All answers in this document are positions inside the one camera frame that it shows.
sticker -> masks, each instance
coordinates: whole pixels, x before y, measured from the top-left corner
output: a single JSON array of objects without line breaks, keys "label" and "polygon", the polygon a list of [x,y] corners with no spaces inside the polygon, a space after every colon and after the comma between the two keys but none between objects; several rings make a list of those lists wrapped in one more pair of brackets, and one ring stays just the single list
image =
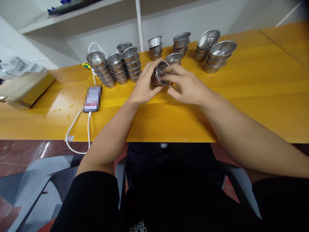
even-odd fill
[{"label": "sticker", "polygon": [[71,142],[74,139],[74,135],[68,135],[68,141]]}]

table surface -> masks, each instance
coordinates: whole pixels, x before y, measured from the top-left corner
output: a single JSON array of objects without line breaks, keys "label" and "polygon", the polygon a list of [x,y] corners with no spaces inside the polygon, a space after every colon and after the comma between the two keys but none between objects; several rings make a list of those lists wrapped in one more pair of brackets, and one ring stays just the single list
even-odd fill
[{"label": "table surface", "polygon": [[261,32],[309,69],[309,21],[267,28]]},{"label": "table surface", "polygon": [[[218,73],[203,72],[193,60],[197,42],[189,44],[182,66],[211,89],[288,142],[309,143],[309,70],[259,31],[222,36],[234,40],[237,50]],[[163,49],[162,57],[172,53]],[[142,68],[150,61],[140,54]],[[90,70],[81,65],[50,71],[55,83],[31,110],[0,104],[0,139],[62,140],[93,84]],[[116,114],[135,84],[103,90],[101,110],[91,117],[91,140]],[[87,141],[88,114],[81,113],[70,135]],[[166,88],[138,110],[127,141],[214,142],[213,130],[195,105],[177,102]]]}]

black sleeve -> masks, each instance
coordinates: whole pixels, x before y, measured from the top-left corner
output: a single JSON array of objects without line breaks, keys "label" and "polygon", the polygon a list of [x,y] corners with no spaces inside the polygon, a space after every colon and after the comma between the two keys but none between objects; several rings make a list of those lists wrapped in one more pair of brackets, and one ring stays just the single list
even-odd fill
[{"label": "black sleeve", "polygon": [[118,231],[117,179],[99,171],[79,174],[72,182],[51,231]]},{"label": "black sleeve", "polygon": [[263,179],[253,184],[253,193],[267,227],[301,227],[307,224],[309,179]]}]

shelf board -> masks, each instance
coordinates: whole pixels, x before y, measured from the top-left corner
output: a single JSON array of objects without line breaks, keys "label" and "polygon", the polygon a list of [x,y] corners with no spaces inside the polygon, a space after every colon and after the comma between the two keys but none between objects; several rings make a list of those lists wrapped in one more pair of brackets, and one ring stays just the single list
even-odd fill
[{"label": "shelf board", "polygon": [[27,23],[23,28],[19,29],[18,31],[21,34],[25,34],[25,33],[40,29],[42,27],[53,25],[55,23],[67,20],[69,18],[76,17],[78,15],[82,15],[84,13],[87,13],[87,12],[90,12],[90,11],[93,11],[93,10],[96,10],[96,9],[99,9],[99,8],[102,8],[102,7],[105,7],[107,5],[111,5],[111,4],[120,2],[120,1],[123,1],[123,0],[102,0],[100,2],[86,6],[84,8],[81,8],[81,9],[78,9],[78,10],[75,10],[75,11],[71,11],[69,13],[62,14],[60,16],[55,16],[55,17],[52,17],[52,18],[50,18],[48,16],[48,12],[47,12],[47,9],[46,9],[46,11],[44,11],[40,15],[36,16],[33,20],[31,20],[29,23]]}]

smartphone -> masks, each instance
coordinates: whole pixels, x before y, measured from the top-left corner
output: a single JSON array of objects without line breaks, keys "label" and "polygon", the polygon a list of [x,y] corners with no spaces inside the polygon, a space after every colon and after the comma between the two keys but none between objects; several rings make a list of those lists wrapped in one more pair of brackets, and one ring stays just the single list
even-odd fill
[{"label": "smartphone", "polygon": [[97,112],[101,106],[102,85],[93,85],[87,90],[83,112]]}]

